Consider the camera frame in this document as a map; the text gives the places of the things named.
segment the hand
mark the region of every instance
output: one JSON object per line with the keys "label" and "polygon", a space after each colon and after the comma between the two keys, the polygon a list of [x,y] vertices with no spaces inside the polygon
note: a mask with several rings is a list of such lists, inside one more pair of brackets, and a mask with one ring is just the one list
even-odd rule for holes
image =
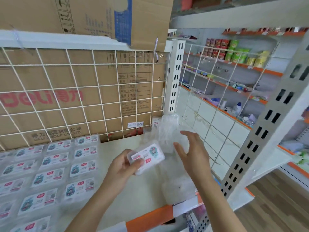
{"label": "hand", "polygon": [[127,154],[130,151],[132,150],[125,149],[112,161],[100,187],[109,191],[114,197],[120,194],[130,176],[144,164],[144,160],[139,159],[130,165],[127,159]]}
{"label": "hand", "polygon": [[197,133],[188,131],[180,131],[180,133],[188,137],[190,144],[189,152],[186,154],[183,147],[177,142],[174,142],[174,147],[180,156],[184,169],[191,177],[195,186],[197,186],[200,182],[204,182],[205,179],[207,180],[212,177],[209,155]]}

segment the left hand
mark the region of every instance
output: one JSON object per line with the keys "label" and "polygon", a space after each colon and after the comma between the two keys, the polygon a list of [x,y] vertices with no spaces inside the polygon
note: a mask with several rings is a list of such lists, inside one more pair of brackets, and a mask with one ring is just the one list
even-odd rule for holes
{"label": "left hand", "polygon": [[116,197],[125,187],[130,176],[134,174],[143,164],[144,160],[136,160],[130,165],[127,154],[132,151],[125,149],[111,163],[100,188],[103,188]]}

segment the right hand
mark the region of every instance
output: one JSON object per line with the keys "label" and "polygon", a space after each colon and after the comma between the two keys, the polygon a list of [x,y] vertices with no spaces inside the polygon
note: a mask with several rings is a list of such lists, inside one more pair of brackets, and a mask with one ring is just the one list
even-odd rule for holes
{"label": "right hand", "polygon": [[189,140],[189,152],[186,154],[183,147],[174,142],[174,147],[179,154],[184,169],[187,171],[193,182],[196,184],[211,178],[211,168],[209,166],[209,155],[206,151],[203,141],[197,133],[180,131],[186,135]]}

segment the cardboard box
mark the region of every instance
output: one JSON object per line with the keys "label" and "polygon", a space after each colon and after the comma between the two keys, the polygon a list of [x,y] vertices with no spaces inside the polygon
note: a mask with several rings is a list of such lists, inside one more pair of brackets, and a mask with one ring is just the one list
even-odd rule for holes
{"label": "cardboard box", "polygon": [[[34,49],[6,48],[6,53],[14,65],[41,64]],[[68,63],[65,50],[39,49],[39,53],[44,64]],[[62,112],[69,129],[65,126],[43,66],[15,66],[14,68],[25,89],[31,90],[29,97],[36,110],[39,111],[38,114],[52,141],[68,139],[70,133],[73,137],[88,135],[89,132],[79,99],[80,95],[87,121],[90,122],[88,123],[90,132],[92,134],[104,134],[100,135],[100,139],[105,142],[107,141],[107,133],[113,132],[108,134],[108,137],[109,140],[115,140],[123,137],[122,130],[134,127],[132,123],[136,123],[136,111],[138,126],[149,126],[152,116],[162,116],[160,110],[162,110],[165,84],[160,81],[165,79],[167,64],[163,64],[163,62],[167,61],[167,54],[158,53],[163,57],[159,58],[159,64],[154,65],[153,71],[152,64],[139,64],[153,62],[153,53],[137,52],[137,82],[145,82],[136,84],[137,86],[135,86],[135,64],[125,64],[135,63],[135,54],[131,51],[117,51],[115,55],[114,51],[94,50],[95,63],[115,63],[116,57],[118,63],[124,63],[117,65],[117,68],[116,65],[96,65],[98,83],[104,85],[100,87],[97,86],[94,65],[72,66],[78,89],[75,86],[70,66],[45,66],[60,107],[64,108]],[[68,54],[72,64],[93,63],[91,50],[68,50]],[[0,54],[0,63],[8,64],[3,54]],[[11,117],[20,131],[31,131],[23,134],[29,144],[50,142],[45,131],[40,130],[43,129],[43,126],[26,93],[23,92],[12,67],[0,67],[0,81],[0,92],[5,92],[0,93],[0,100],[7,111],[13,114]],[[104,116],[101,100],[105,104],[103,108],[105,119],[107,119],[107,130],[104,121],[102,121]],[[0,135],[18,133],[2,106],[0,106],[0,124],[2,125]],[[142,134],[142,128],[138,128],[138,134]],[[125,137],[133,135],[136,135],[136,128],[124,131]],[[26,146],[21,134],[1,136],[0,143],[6,150]]]}
{"label": "cardboard box", "polygon": [[219,5],[222,0],[193,0],[192,8],[204,8]]}
{"label": "cardboard box", "polygon": [[0,29],[109,36],[164,51],[173,0],[2,0]]}

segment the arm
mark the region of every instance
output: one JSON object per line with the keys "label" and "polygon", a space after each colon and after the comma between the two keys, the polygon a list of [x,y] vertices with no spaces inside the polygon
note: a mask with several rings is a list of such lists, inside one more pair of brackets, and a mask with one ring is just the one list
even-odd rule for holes
{"label": "arm", "polygon": [[204,202],[214,232],[246,232],[215,182],[209,166],[209,156],[199,135],[181,131],[188,137],[190,147],[186,154],[179,143],[174,143],[183,166],[194,182]]}
{"label": "arm", "polygon": [[124,150],[112,161],[102,185],[72,220],[65,232],[96,231],[103,214],[123,190],[129,177],[143,165],[143,160],[129,164],[127,154],[130,151]]}

